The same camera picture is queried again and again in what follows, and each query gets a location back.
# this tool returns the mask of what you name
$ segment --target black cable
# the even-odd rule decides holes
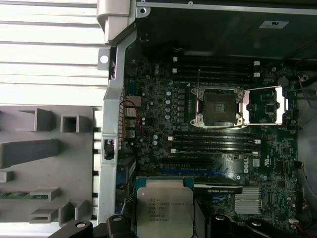
[[[317,107],[315,107],[315,106],[313,106],[313,105],[311,104],[309,98],[307,97],[306,92],[305,92],[304,87],[303,87],[303,84],[302,84],[302,79],[301,79],[301,77],[298,76],[298,78],[299,78],[299,85],[301,86],[303,96],[304,96],[304,98],[306,99],[308,105],[309,105],[311,108],[313,108],[313,109],[317,109]]]

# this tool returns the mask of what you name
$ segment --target metal bracket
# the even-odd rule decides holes
[[[105,150],[101,154],[101,166],[99,172],[99,199],[97,222],[105,222],[115,210],[116,167],[118,158],[118,126],[119,107],[123,92],[124,62],[126,49],[136,40],[136,31],[126,37],[116,49],[115,77],[109,81],[104,98],[102,148],[108,140],[113,142],[113,159],[105,159]]]
[[[138,6],[137,7],[137,11],[136,11],[136,18],[147,17],[148,15],[150,15],[150,12],[151,12],[151,8],[150,7]]]
[[[109,70],[110,47],[100,48],[98,52],[98,70]]]
[[[288,99],[286,99],[283,96],[283,88],[280,85],[263,87],[263,88],[252,88],[252,89],[245,90],[242,108],[244,111],[247,111],[246,98],[249,98],[250,91],[263,90],[263,89],[269,89],[269,88],[276,90],[276,102],[279,103],[279,108],[276,109],[276,121],[275,121],[275,123],[250,123],[249,112],[247,112],[247,114],[245,116],[243,116],[245,125],[282,125],[283,124],[283,114],[286,113],[286,111],[288,110]]]

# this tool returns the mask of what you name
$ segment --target cpu socket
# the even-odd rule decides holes
[[[200,86],[191,90],[197,96],[196,118],[191,125],[200,128],[242,125],[239,104],[243,92],[236,87]]]
[[[268,105],[266,113],[275,114],[272,123],[250,122],[248,105],[250,92],[263,89],[274,89],[277,108]],[[191,89],[197,96],[196,117],[190,124],[199,128],[240,129],[248,125],[281,125],[283,114],[288,110],[288,99],[283,96],[283,88],[279,85],[242,90],[239,87],[199,86]]]

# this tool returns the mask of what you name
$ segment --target metal frame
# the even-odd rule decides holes
[[[102,126],[102,153],[99,171],[99,199],[97,222],[106,222],[107,218],[114,214],[116,167],[118,157],[118,127],[119,107],[123,91],[125,51],[136,40],[136,31],[119,43],[116,49],[115,77],[109,81],[104,98],[103,126]],[[112,140],[114,144],[114,157],[105,159],[105,141]]]
[[[193,10],[218,10],[218,11],[242,11],[258,13],[279,13],[279,14],[296,14],[296,15],[317,15],[316,9],[296,9],[296,8],[277,8],[277,7],[254,7],[254,6],[225,6],[225,5],[206,5],[195,4],[189,1],[188,4],[179,3],[162,3],[162,2],[137,2],[137,12],[143,7],[164,7],[164,8],[181,8]]]

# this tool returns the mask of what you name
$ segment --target white sticker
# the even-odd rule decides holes
[[[267,29],[283,29],[289,21],[264,21],[260,28],[267,28]]]
[[[253,159],[253,167],[260,167],[260,160],[259,159]]]

